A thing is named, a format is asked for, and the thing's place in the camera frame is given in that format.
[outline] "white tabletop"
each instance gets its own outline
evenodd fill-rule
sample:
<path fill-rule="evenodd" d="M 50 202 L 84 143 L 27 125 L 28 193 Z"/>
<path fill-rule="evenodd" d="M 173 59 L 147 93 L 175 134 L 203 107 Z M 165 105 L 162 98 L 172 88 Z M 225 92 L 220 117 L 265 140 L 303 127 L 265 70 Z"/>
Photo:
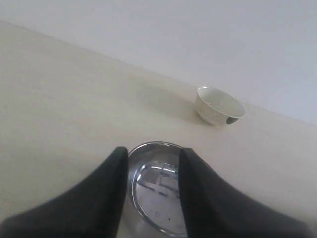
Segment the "white tabletop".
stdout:
<path fill-rule="evenodd" d="M 116 146 L 160 140 L 193 148 L 242 192 L 317 223 L 317 127 L 250 105 L 233 125 L 211 126 L 194 112 L 195 90 L 0 23 L 0 220 L 69 189 Z"/>

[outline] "stainless steel bowl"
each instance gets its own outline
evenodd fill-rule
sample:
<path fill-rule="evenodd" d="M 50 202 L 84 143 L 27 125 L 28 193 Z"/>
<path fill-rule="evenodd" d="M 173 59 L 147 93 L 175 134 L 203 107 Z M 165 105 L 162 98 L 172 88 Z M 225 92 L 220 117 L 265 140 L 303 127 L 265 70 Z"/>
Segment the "stainless steel bowl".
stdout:
<path fill-rule="evenodd" d="M 123 216 L 134 237 L 187 237 L 178 191 L 180 149 L 155 141 L 130 152 Z"/>

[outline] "white wall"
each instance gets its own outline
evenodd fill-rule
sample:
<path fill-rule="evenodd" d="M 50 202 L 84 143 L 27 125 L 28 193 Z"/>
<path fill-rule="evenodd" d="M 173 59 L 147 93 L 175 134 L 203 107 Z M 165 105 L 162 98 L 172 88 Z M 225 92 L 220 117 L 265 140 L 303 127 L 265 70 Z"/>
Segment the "white wall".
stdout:
<path fill-rule="evenodd" d="M 317 124 L 315 0 L 0 0 L 0 19 Z"/>

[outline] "white bowl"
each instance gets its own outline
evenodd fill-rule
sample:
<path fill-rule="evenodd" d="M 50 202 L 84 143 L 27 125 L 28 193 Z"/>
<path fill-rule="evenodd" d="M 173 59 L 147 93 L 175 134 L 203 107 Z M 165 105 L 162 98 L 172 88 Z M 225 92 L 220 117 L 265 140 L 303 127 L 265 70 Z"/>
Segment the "white bowl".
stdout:
<path fill-rule="evenodd" d="M 246 115 L 243 105 L 229 94 L 211 87 L 199 87 L 195 101 L 197 113 L 212 125 L 232 124 Z"/>

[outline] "metal dish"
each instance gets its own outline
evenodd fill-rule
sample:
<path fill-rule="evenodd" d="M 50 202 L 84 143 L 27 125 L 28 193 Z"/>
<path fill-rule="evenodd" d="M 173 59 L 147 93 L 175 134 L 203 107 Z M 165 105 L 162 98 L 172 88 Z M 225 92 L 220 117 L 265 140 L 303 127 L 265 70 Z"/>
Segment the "metal dish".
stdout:
<path fill-rule="evenodd" d="M 144 224 L 165 237 L 187 237 L 178 192 L 180 149 L 156 141 L 142 144 L 129 154 L 127 202 L 132 203 Z M 138 231 L 138 236 L 148 234 Z"/>

